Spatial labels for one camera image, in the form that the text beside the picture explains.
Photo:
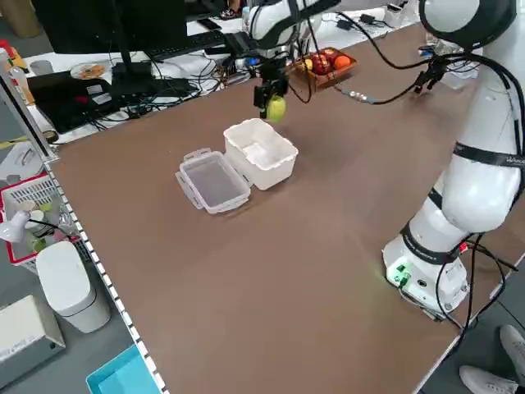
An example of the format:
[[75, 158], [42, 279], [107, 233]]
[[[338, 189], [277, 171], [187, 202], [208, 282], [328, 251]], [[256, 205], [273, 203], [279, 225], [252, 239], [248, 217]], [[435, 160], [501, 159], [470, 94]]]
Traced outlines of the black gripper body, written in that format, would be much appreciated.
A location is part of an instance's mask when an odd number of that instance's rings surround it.
[[261, 61], [258, 65], [258, 72], [262, 81], [262, 86], [286, 85], [288, 83], [288, 78], [285, 73], [285, 67], [285, 57], [275, 57]]

